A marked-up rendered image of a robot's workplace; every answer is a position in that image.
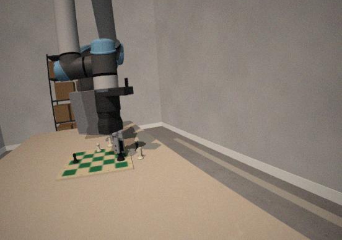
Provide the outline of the white chess king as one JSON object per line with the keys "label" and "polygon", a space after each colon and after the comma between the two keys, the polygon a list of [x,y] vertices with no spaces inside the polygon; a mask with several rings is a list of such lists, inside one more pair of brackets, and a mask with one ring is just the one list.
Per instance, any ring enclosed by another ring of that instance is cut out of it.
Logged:
{"label": "white chess king", "polygon": [[109,136],[108,135],[108,142],[109,142],[109,144],[108,144],[108,147],[112,147],[113,146],[113,144],[112,144],[112,141],[111,141],[111,138],[110,138],[111,136]]}

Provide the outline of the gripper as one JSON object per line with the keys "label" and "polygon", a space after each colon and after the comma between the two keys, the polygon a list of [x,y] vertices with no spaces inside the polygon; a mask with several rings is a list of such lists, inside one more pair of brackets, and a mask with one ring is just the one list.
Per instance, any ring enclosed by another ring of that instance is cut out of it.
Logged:
{"label": "gripper", "polygon": [[96,110],[99,117],[98,129],[100,134],[112,135],[114,153],[125,151],[123,139],[123,121],[120,117],[120,96],[134,94],[133,86],[118,87],[118,76],[93,77]]}

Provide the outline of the green and cream chessboard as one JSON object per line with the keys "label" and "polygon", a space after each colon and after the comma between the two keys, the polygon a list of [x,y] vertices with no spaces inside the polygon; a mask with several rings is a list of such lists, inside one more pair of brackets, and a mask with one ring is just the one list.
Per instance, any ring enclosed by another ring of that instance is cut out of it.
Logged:
{"label": "green and cream chessboard", "polygon": [[101,152],[97,152],[97,149],[73,152],[79,162],[74,164],[74,158],[71,155],[56,177],[55,182],[134,169],[128,144],[125,145],[125,151],[122,151],[122,155],[125,157],[124,161],[117,161],[118,153],[114,153],[113,146],[101,148],[101,150]]}

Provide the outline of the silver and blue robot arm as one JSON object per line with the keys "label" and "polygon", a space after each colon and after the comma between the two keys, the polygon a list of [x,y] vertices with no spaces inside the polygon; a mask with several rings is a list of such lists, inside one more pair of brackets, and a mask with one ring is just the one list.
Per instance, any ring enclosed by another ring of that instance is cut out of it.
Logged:
{"label": "silver and blue robot arm", "polygon": [[117,75],[124,60],[123,44],[116,39],[112,0],[91,1],[99,39],[80,47],[74,0],[53,0],[59,53],[53,71],[61,82],[78,79],[78,92],[94,90],[93,77]]}

